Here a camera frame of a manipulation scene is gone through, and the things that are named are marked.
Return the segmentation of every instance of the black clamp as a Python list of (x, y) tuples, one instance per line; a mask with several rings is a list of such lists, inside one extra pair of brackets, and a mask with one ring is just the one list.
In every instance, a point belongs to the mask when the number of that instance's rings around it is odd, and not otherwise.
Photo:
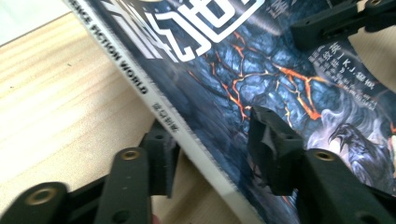
[(8, 208), (0, 224), (151, 224), (150, 196), (171, 196), (178, 152), (176, 141), (156, 121), (139, 147), (116, 154), (107, 176), (73, 192), (59, 182), (34, 186)]
[(297, 191), (301, 223), (396, 223), (396, 200), (364, 186), (334, 153), (304, 150), (303, 139), (274, 111), (253, 106), (248, 150), (275, 195)]
[(368, 0), (358, 12), (355, 0), (342, 2), (294, 23), (291, 33), (298, 49), (312, 49), (354, 35), (361, 27), (369, 33), (396, 25), (396, 0)]

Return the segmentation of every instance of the wooden table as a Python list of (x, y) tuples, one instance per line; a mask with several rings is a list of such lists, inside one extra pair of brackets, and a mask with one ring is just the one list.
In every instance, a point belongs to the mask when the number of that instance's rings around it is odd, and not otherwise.
[[(36, 184), (106, 175), (154, 121), (70, 13), (1, 47), (0, 75), (0, 214)], [(163, 224), (239, 223), (184, 155), (174, 197), (153, 197), (153, 210)]]

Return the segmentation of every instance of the brass rivet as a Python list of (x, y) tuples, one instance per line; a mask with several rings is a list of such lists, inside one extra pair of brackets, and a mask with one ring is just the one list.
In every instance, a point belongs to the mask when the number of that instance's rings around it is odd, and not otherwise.
[(122, 159), (126, 160), (126, 161), (134, 160), (134, 159), (138, 158), (139, 156), (140, 156), (140, 153), (135, 150), (126, 151), (126, 152), (122, 153), (122, 155), (121, 155)]
[[(45, 194), (44, 197), (38, 197), (39, 194)], [(26, 203), (29, 205), (39, 205), (42, 203), (49, 202), (56, 195), (56, 189), (52, 187), (43, 188), (35, 191), (26, 199)]]
[(323, 152), (323, 151), (315, 152), (315, 157), (320, 160), (323, 160), (323, 161), (333, 161), (334, 160), (334, 155), (332, 155), (328, 152)]

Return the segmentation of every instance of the magazine cover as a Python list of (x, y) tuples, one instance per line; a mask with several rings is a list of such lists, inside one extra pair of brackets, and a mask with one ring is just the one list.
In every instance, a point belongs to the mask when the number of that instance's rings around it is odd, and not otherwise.
[(243, 222), (299, 222), (295, 196), (264, 188), (248, 155), (253, 105), (394, 194), (394, 92), (347, 40), (293, 45), (290, 26), (329, 1), (64, 1)]

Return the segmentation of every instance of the magazine spine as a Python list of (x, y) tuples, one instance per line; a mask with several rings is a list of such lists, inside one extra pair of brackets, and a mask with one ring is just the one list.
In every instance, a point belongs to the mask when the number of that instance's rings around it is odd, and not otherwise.
[[(128, 53), (128, 50), (117, 38), (117, 35), (109, 31), (106, 23), (97, 15), (92, 5), (86, 0), (64, 0), (64, 2), (71, 8), (75, 16), (82, 22), (111, 61), (120, 69), (123, 76), (148, 106), (149, 110), (155, 115), (156, 119), (175, 137), (183, 148), (184, 153), (221, 198), (229, 205), (241, 222), (249, 224), (262, 223), (256, 210), (237, 191), (236, 186), (227, 179), (226, 174), (219, 169), (209, 152), (204, 150), (205, 147), (198, 137), (194, 136), (191, 129), (184, 122), (184, 119), (171, 106), (170, 102), (160, 94), (158, 88), (134, 60), (133, 56)], [(125, 64), (128, 64), (130, 67), (129, 70), (125, 70)], [(160, 112), (155, 109), (158, 106), (167, 117), (175, 122), (178, 127), (176, 132), (170, 127), (169, 123), (164, 121)]]

